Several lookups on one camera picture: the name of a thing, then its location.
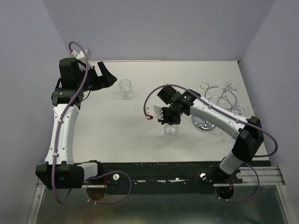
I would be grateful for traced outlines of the ribbed wine glass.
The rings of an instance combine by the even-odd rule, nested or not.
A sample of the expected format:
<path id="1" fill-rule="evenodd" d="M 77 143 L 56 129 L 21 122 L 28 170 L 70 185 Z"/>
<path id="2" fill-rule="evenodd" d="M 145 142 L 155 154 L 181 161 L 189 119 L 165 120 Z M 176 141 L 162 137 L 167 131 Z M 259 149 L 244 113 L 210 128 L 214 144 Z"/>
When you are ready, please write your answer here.
<path id="1" fill-rule="evenodd" d="M 175 136 L 178 134 L 178 131 L 179 131 L 178 125 L 165 124 L 164 126 L 164 134 L 166 136 Z"/>

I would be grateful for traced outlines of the short clear wine glass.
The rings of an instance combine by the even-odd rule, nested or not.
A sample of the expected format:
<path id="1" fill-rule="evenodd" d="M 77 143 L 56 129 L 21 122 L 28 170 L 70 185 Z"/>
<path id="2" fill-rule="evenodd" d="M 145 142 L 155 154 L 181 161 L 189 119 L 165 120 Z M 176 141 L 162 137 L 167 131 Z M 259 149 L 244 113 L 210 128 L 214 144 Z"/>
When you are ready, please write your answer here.
<path id="1" fill-rule="evenodd" d="M 124 99 L 130 99 L 132 97 L 132 85 L 128 79 L 123 79 L 119 82 L 121 95 Z"/>

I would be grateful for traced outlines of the tall wine glass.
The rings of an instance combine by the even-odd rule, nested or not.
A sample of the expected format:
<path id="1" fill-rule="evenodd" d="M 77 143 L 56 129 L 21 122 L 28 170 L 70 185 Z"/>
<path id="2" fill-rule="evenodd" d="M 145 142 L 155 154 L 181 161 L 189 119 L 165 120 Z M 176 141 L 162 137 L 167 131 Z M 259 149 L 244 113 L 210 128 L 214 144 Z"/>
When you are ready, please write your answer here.
<path id="1" fill-rule="evenodd" d="M 223 90 L 223 93 L 220 98 L 220 106 L 227 110 L 231 111 L 234 106 L 236 106 L 238 100 L 236 96 L 236 92 L 238 92 L 240 89 L 240 86 L 235 81 L 227 81 L 225 83 L 225 89 Z"/>

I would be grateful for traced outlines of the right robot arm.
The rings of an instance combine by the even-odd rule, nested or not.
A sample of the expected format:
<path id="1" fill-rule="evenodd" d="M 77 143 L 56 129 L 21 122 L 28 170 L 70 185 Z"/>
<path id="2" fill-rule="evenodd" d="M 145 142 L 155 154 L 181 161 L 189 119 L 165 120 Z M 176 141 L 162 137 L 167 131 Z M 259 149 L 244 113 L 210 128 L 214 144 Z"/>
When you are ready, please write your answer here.
<path id="1" fill-rule="evenodd" d="M 225 183 L 242 164 L 251 162 L 263 143 L 261 121 L 253 116 L 250 119 L 226 111 L 209 103 L 200 94 L 186 90 L 180 93 L 166 86 L 157 94 L 167 105 L 161 108 L 158 121 L 162 124 L 178 125 L 182 114 L 204 119 L 223 130 L 235 140 L 232 150 L 212 172 L 213 182 Z"/>

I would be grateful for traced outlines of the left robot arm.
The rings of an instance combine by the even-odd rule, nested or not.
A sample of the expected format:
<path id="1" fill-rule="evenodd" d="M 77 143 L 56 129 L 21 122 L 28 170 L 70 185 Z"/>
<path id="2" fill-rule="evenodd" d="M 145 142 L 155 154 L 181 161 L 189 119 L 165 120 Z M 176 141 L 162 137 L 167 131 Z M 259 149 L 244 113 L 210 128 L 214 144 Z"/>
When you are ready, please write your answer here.
<path id="1" fill-rule="evenodd" d="M 79 189 L 85 180 L 93 184 L 103 181 L 101 163 L 93 160 L 75 164 L 73 139 L 77 117 L 84 92 L 111 87 L 117 78 L 98 62 L 88 72 L 85 64 L 76 58 L 59 61 L 60 78 L 51 95 L 54 124 L 50 147 L 43 165 L 36 167 L 36 176 L 48 189 Z"/>

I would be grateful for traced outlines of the right wine glass on rack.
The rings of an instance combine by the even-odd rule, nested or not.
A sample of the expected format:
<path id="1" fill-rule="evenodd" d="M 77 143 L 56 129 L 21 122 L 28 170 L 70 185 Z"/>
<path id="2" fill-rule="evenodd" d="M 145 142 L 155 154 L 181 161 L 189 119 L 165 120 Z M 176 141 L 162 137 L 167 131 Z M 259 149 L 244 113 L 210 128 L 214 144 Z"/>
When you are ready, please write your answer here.
<path id="1" fill-rule="evenodd" d="M 237 102 L 234 104 L 232 113 L 245 117 L 248 112 L 248 107 L 243 102 Z"/>

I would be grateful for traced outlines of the black mounting base plate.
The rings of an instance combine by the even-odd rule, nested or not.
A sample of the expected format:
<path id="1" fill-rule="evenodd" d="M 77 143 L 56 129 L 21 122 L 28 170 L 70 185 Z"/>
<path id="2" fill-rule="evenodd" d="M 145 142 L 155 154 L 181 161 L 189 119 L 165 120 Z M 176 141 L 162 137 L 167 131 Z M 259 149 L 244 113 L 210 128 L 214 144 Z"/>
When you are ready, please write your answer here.
<path id="1" fill-rule="evenodd" d="M 102 163 L 97 180 L 87 180 L 88 189 L 106 189 L 109 195 L 212 194 L 214 186 L 242 183 L 239 169 L 230 177 L 216 176 L 218 161 Z"/>

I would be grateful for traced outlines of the aluminium rail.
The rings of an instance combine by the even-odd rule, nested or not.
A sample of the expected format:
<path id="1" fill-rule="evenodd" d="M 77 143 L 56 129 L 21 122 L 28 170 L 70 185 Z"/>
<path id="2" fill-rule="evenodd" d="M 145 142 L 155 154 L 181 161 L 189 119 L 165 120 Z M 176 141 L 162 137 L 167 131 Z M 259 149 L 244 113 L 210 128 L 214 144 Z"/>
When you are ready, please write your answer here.
<path id="1" fill-rule="evenodd" d="M 278 167 L 253 167 L 248 166 L 238 168 L 230 177 L 220 179 L 217 181 L 212 180 L 212 167 L 202 168 L 196 172 L 195 168 L 185 168 L 178 170 L 178 176 L 172 176 L 174 171 L 162 169 L 165 172 L 163 176 L 154 176 L 157 171 L 151 169 L 139 168 L 129 169 L 126 168 L 122 172 L 117 171 L 113 174 L 108 174 L 93 180 L 86 180 L 82 184 L 82 188 L 95 188 L 103 189 L 113 186 L 121 186 L 124 184 L 128 186 L 128 174 L 132 185 L 149 186 L 151 184 L 195 184 L 200 187 L 233 187 L 233 186 L 272 186 L 284 185 L 282 173 Z"/>

